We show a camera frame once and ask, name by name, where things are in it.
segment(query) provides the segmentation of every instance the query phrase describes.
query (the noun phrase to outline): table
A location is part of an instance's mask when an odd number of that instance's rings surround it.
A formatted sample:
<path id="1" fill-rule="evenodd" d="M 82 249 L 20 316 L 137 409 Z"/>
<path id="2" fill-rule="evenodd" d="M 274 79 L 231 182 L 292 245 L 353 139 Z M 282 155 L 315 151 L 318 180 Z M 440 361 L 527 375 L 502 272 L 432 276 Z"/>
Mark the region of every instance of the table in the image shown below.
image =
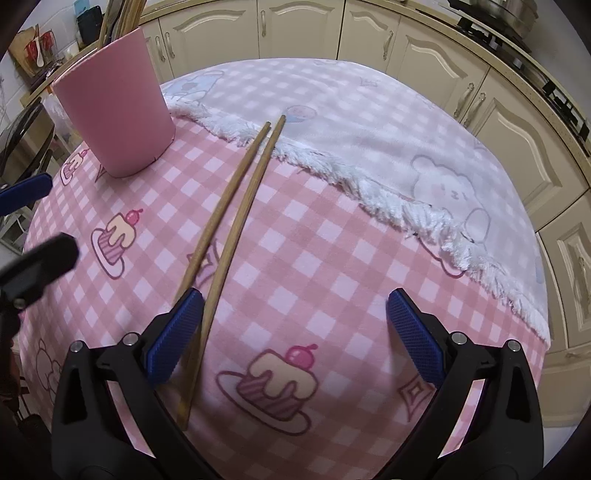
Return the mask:
<path id="1" fill-rule="evenodd" d="M 80 247 L 77 268 L 26 311 L 19 336 L 24 375 L 46 422 L 74 340 L 110 345 L 169 310 L 245 152 L 193 121 L 174 121 L 170 148 L 126 179 L 109 177 L 82 144 L 37 210 L 27 248 L 60 231 Z M 197 276 L 204 296 L 247 182 Z M 542 339 L 432 250 L 378 222 L 342 189 L 271 160 L 217 308 L 187 432 L 226 480 L 355 480 L 379 471 L 434 393 L 386 321 L 385 300 L 397 287 L 474 342 L 519 340 L 539 380 Z M 296 356 L 301 362 L 290 362 Z M 269 359 L 274 375 L 284 384 L 297 379 L 307 398 L 295 399 L 288 387 L 279 400 L 262 401 L 264 388 L 248 372 Z M 173 413 L 180 374 L 178 367 L 158 390 Z M 446 451 L 461 442 L 481 388 L 473 387 Z M 134 445 L 147 451 L 121 392 L 112 392 Z"/>

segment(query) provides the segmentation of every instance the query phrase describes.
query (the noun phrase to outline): blue object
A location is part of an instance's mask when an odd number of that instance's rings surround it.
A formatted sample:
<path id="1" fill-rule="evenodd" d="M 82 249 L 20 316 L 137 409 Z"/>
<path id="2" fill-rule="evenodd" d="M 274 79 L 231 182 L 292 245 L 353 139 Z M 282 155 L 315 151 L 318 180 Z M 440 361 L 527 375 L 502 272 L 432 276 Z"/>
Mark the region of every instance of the blue object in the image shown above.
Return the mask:
<path id="1" fill-rule="evenodd" d="M 162 333 L 147 352 L 144 361 L 148 382 L 155 387 L 165 383 L 203 317 L 203 296 L 193 290 L 178 307 Z"/>
<path id="2" fill-rule="evenodd" d="M 443 352 L 416 310 L 417 307 L 411 306 L 399 291 L 394 290 L 388 297 L 388 319 L 400 335 L 414 366 L 425 382 L 432 383 L 439 389 L 446 376 Z"/>
<path id="3" fill-rule="evenodd" d="M 19 208 L 47 197 L 53 180 L 48 173 L 41 173 L 0 190 L 0 216 L 9 215 Z"/>
<path id="4" fill-rule="evenodd" d="M 90 8 L 89 0 L 76 0 L 74 2 L 74 15 L 78 17 L 81 13 L 84 13 Z"/>

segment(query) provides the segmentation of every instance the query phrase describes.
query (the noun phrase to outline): white fringe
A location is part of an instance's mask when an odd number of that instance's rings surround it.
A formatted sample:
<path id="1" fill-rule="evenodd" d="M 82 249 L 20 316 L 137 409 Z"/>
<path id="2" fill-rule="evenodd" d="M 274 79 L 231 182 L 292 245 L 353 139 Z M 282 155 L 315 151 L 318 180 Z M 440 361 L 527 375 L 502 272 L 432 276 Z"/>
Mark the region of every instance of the white fringe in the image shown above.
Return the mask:
<path id="1" fill-rule="evenodd" d="M 164 97 L 173 116 L 197 122 L 213 135 L 245 145 L 258 134 L 259 127 L 235 115 L 211 114 L 196 102 L 183 102 Z M 550 346 L 548 321 L 521 292 L 518 283 L 505 274 L 499 264 L 480 246 L 462 235 L 461 226 L 445 210 L 411 202 L 369 178 L 362 169 L 343 165 L 330 154 L 279 139 L 274 154 L 287 163 L 302 167 L 344 191 L 372 216 L 404 231 L 416 234 L 424 242 L 439 245 L 450 254 L 453 265 L 465 270 L 503 305 L 522 318 Z"/>

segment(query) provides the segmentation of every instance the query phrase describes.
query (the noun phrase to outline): silver screw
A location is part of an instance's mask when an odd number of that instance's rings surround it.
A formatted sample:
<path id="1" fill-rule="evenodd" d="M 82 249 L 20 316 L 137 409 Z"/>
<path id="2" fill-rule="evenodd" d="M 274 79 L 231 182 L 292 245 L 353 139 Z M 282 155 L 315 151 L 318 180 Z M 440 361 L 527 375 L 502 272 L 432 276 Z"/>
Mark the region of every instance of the silver screw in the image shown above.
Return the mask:
<path id="1" fill-rule="evenodd" d="M 138 340 L 139 340 L 139 335 L 134 332 L 128 333 L 127 335 L 125 335 L 123 337 L 123 343 L 127 346 L 135 345 Z"/>
<path id="2" fill-rule="evenodd" d="M 464 335 L 462 332 L 453 332 L 452 333 L 452 342 L 456 345 L 464 345 L 468 341 L 468 337 Z"/>
<path id="3" fill-rule="evenodd" d="M 80 350 L 82 350 L 83 347 L 84 342 L 82 340 L 76 340 L 75 342 L 72 342 L 72 344 L 70 345 L 70 352 L 79 352 Z"/>
<path id="4" fill-rule="evenodd" d="M 507 342 L 507 346 L 512 352 L 518 352 L 521 350 L 521 344 L 517 340 L 509 340 Z"/>
<path id="5" fill-rule="evenodd" d="M 17 310 L 24 310 L 27 308 L 27 302 L 24 299 L 14 299 L 12 304 Z"/>

